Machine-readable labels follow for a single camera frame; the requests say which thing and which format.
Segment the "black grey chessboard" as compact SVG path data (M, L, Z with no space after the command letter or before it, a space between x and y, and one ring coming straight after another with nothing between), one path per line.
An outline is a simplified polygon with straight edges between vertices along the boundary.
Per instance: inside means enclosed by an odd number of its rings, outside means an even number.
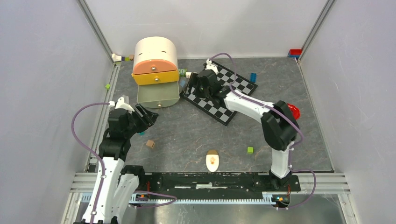
M237 114L237 112L227 109L225 105L221 102L219 97L224 97L226 96L226 94L231 92L229 88L230 83L232 83L233 89L235 91L239 91L248 96L251 96L253 94L258 85L239 74L235 75L234 71L226 68L225 66L217 63L216 61L213 61L212 63L218 69L217 80L220 84L223 85L223 87L219 90L219 93L213 97L213 99L216 100L216 103L213 103L210 99L207 98L199 98L195 96L193 92L189 94L183 91L180 96L198 109L202 110L203 112L217 120L219 123L227 126L233 119L233 117Z

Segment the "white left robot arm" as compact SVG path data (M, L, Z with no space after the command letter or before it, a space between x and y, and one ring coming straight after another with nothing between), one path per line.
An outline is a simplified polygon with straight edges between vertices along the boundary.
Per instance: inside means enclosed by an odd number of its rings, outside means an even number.
M142 166L125 165L131 148L130 139L153 126L159 115L140 104L132 107L127 103L110 101L100 105L114 109L109 112L109 127L104 132L97 153L72 132L76 141L99 162L92 196L80 223L119 224L133 192L143 189L147 184Z

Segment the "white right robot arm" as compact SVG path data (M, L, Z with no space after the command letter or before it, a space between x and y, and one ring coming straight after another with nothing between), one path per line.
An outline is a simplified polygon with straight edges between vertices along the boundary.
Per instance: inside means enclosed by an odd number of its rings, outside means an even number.
M222 85L212 69L200 73L187 72L185 76L189 79L188 93L240 112L261 124L264 139L272 149L269 183L275 190L284 189L292 175L291 151L296 145L297 135L301 133L287 103L257 100L233 88L232 84Z

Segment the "grey green bottom drawer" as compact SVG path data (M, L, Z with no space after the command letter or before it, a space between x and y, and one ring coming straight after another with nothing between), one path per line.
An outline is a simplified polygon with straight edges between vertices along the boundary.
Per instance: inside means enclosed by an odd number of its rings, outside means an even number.
M137 103L146 108L164 108L177 103L180 99L178 82L140 85Z

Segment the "small green cube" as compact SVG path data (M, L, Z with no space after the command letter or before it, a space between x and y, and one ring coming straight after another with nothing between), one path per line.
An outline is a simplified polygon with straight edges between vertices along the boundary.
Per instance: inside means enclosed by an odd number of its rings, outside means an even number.
M248 154L253 154L254 153L254 148L253 147L248 147L247 148L247 153Z

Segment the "yellow drawer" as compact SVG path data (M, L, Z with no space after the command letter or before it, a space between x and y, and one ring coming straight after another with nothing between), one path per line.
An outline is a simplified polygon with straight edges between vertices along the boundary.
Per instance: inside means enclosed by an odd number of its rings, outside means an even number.
M170 83L179 80L179 71L172 70L147 74L132 73L132 77L138 85Z

